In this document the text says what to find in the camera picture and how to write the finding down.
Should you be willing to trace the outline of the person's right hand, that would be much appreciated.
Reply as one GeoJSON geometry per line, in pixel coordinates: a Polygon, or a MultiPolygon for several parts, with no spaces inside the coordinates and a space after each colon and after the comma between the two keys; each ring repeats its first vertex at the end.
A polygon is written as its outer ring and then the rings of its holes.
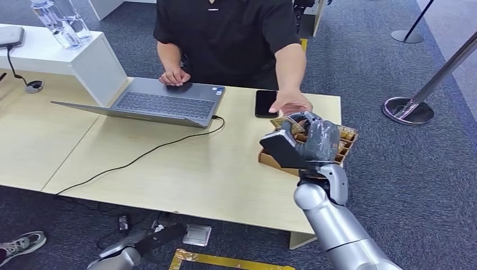
{"type": "Polygon", "coordinates": [[[159,82],[165,84],[166,86],[182,86],[191,79],[189,73],[185,72],[183,69],[173,68],[163,72],[159,76],[159,82]]]}

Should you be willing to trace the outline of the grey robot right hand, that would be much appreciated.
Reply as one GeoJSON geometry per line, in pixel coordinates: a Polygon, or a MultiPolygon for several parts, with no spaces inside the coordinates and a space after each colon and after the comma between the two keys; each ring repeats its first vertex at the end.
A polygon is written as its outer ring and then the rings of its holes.
{"type": "Polygon", "coordinates": [[[324,120],[311,111],[296,112],[288,116],[278,128],[285,131],[285,138],[306,161],[333,163],[338,153],[340,132],[338,125],[324,120]],[[303,121],[303,129],[307,132],[307,140],[297,143],[294,138],[293,123],[303,121]]]}

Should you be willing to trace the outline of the person's left hand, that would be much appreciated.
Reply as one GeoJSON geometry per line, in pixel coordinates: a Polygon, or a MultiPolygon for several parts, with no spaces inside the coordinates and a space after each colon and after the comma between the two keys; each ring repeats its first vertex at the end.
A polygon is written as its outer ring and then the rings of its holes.
{"type": "Polygon", "coordinates": [[[269,108],[271,114],[280,111],[283,115],[312,110],[312,104],[300,91],[278,91],[275,102],[269,108]]]}

